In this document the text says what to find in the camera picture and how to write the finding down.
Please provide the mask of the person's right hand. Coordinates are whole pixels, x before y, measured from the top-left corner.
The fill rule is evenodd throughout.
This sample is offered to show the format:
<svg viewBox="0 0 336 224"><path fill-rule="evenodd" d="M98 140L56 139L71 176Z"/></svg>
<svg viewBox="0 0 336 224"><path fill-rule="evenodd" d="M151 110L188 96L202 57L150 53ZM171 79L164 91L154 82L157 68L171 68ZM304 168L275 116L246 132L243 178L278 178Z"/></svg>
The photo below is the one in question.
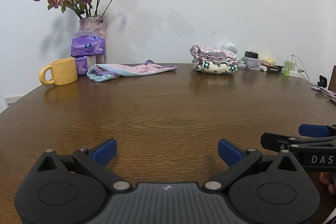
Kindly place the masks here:
<svg viewBox="0 0 336 224"><path fill-rule="evenodd" d="M319 180L322 184L327 185L328 191L335 195L335 186L333 183L333 175L330 172L322 172L319 175Z"/></svg>

